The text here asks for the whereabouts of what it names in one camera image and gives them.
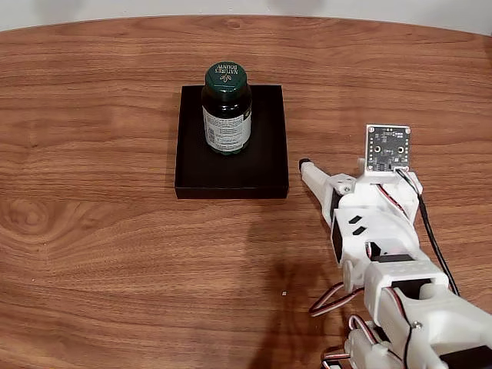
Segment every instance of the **black fingertip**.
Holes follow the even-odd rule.
[[[301,171],[301,167],[303,163],[311,163],[311,160],[309,158],[303,158],[299,161],[299,171]]]

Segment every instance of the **screw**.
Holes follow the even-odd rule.
[[[423,325],[421,322],[419,321],[414,321],[412,324],[411,324],[412,328],[413,329],[422,329]]]

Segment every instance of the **dark glass bottle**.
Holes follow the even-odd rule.
[[[201,91],[204,129],[212,150],[237,154],[251,134],[251,89],[244,69],[232,61],[212,65]]]

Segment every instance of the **white wall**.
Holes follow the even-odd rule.
[[[0,30],[183,14],[313,15],[492,33],[492,0],[0,0]]]

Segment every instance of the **circuit board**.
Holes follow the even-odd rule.
[[[398,125],[368,125],[366,169],[394,171],[409,168],[410,128]]]

